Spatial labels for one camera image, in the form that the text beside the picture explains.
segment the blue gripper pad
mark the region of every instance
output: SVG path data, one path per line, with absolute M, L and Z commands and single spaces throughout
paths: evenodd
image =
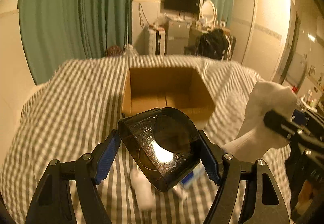
M 217 161 L 213 158 L 210 149 L 206 145 L 204 141 L 201 141 L 201 151 L 200 151 L 200 159 L 204 168 L 207 172 L 208 178 L 215 182 L 216 185 L 219 185 L 221 177 L 218 174 L 218 165 Z
M 118 131 L 114 133 L 107 148 L 102 153 L 100 159 L 97 162 L 97 173 L 94 177 L 96 185 L 99 185 L 101 181 L 107 178 L 110 167 L 116 157 L 120 146 L 120 136 Z

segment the door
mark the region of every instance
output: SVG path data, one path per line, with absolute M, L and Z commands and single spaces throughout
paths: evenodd
M 290 0 L 257 0 L 250 44 L 242 65 L 272 80 L 280 63 L 287 39 Z
M 232 60 L 243 62 L 244 54 L 249 40 L 255 0 L 234 0 L 231 35 L 236 38 Z

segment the vanity table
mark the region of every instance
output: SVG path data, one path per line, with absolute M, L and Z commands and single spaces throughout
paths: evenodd
M 188 47 L 195 46 L 203 34 L 207 34 L 214 29 L 222 29 L 225 35 L 231 33 L 230 29 L 218 26 L 216 22 L 217 10 L 212 1 L 206 0 L 200 9 L 199 23 L 201 23 L 201 25 L 193 25 L 190 27 Z

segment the white sock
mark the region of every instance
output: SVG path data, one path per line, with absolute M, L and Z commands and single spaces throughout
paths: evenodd
M 267 128 L 263 119 L 271 109 L 290 119 L 296 106 L 297 97 L 290 88 L 274 82 L 257 82 L 250 94 L 238 137 L 222 149 L 238 160 L 254 163 L 268 149 L 286 146 L 289 142 Z

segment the striped bedsheet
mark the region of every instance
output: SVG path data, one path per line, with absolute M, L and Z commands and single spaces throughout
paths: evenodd
M 236 62 L 221 62 L 194 56 L 110 57 L 65 62 L 49 83 L 23 108 L 19 130 L 6 156 L 0 175 L 0 191 L 11 216 L 23 224 L 33 193 L 50 160 L 76 160 L 91 152 L 121 119 L 120 107 L 126 70 L 129 67 L 192 66 L 200 73 L 216 104 L 204 131 L 223 145 L 235 139 L 244 119 L 245 106 L 260 76 Z M 270 149 L 263 157 L 279 185 L 289 214 L 290 189 L 284 161 L 289 146 Z M 141 212 L 130 187 L 129 171 L 135 161 L 121 144 L 106 180 L 98 192 L 112 223 L 203 223 L 217 186 L 207 174 L 189 189 L 180 202 L 169 191 L 153 190 L 156 206 Z M 236 223 L 244 195 L 239 188 L 232 222 Z M 85 223 L 75 182 L 70 182 L 78 223 Z

